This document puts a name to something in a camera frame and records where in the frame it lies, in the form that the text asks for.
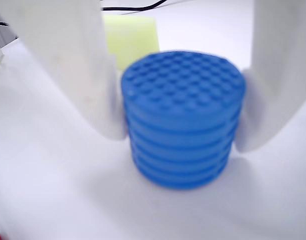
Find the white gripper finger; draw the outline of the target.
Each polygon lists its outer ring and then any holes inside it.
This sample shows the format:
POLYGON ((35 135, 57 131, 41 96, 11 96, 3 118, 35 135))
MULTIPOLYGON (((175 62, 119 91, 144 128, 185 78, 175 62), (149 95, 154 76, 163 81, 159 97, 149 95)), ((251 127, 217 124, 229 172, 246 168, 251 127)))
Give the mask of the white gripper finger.
POLYGON ((100 1, 0 0, 0 16, 95 130, 112 140, 126 137, 100 1))
POLYGON ((250 66, 235 147, 254 151, 306 101, 306 0, 254 2, 250 66))

